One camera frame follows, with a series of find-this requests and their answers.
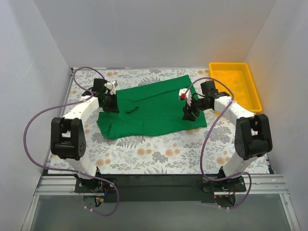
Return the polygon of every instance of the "gray floor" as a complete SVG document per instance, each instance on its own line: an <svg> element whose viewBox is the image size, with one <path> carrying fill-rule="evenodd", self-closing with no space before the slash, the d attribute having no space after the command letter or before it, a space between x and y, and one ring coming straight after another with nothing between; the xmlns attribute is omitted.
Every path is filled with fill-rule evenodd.
<svg viewBox="0 0 308 231"><path fill-rule="evenodd" d="M94 202L89 198L85 203ZM103 204L100 209L107 212L113 206ZM31 230L286 231L290 227L278 194L250 195L229 212L199 202L121 203L107 218L84 209L82 196L40 196Z"/></svg>

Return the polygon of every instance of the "yellow plastic container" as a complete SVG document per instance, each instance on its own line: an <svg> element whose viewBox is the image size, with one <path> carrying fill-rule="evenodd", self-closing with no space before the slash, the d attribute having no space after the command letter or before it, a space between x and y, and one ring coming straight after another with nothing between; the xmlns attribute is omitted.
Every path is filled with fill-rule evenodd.
<svg viewBox="0 0 308 231"><path fill-rule="evenodd" d="M234 100L253 113L262 112L262 105L247 63L210 63L210 76L227 85L234 93ZM227 91L215 82L218 91Z"/></svg>

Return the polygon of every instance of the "green fabric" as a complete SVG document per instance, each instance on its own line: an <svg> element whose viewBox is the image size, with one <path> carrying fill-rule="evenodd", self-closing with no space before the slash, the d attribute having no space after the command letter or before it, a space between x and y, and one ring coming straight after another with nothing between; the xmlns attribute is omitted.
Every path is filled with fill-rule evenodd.
<svg viewBox="0 0 308 231"><path fill-rule="evenodd" d="M118 90L120 113L100 112L97 124L107 139L131 135L159 136L175 131L206 127L204 113L195 122L184 121L179 90L191 84L182 76L140 87Z"/></svg>

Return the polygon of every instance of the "gray wall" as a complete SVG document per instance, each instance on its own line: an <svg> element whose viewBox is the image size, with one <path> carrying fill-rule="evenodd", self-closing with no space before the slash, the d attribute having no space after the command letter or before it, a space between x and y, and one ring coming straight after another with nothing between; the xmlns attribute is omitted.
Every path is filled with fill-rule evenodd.
<svg viewBox="0 0 308 231"><path fill-rule="evenodd" d="M26 157L23 131L40 110L63 102L70 69L33 0L0 1L0 230L20 230L40 171ZM50 122L41 116L28 143L41 163L47 157Z"/></svg>
<svg viewBox="0 0 308 231"><path fill-rule="evenodd" d="M70 67L242 62L276 0L34 0Z"/></svg>
<svg viewBox="0 0 308 231"><path fill-rule="evenodd" d="M308 1L277 0L245 61L270 119L270 162L308 230Z"/></svg>

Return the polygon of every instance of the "orange flower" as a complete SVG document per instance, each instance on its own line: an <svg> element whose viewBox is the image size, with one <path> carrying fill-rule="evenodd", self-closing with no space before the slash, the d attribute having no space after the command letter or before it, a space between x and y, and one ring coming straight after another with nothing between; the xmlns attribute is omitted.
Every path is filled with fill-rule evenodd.
<svg viewBox="0 0 308 231"><path fill-rule="evenodd" d="M193 130L191 129L191 130L186 130L186 134L187 135L193 135Z"/></svg>
<svg viewBox="0 0 308 231"><path fill-rule="evenodd" d="M144 153L145 153L145 151L144 151L143 148L140 148L140 149L137 150L138 155L144 155Z"/></svg>
<svg viewBox="0 0 308 231"><path fill-rule="evenodd" d="M173 156L173 150L172 149L167 149L166 152L165 152L166 156Z"/></svg>
<svg viewBox="0 0 308 231"><path fill-rule="evenodd" d="M103 160L99 159L99 160L96 161L96 166L97 167L101 167L103 165L104 165L104 161Z"/></svg>
<svg viewBox="0 0 308 231"><path fill-rule="evenodd" d="M216 159L216 162L217 162L217 164L219 164L219 165L223 165L223 164L225 163L225 160L224 160L222 157L218 157L218 158Z"/></svg>

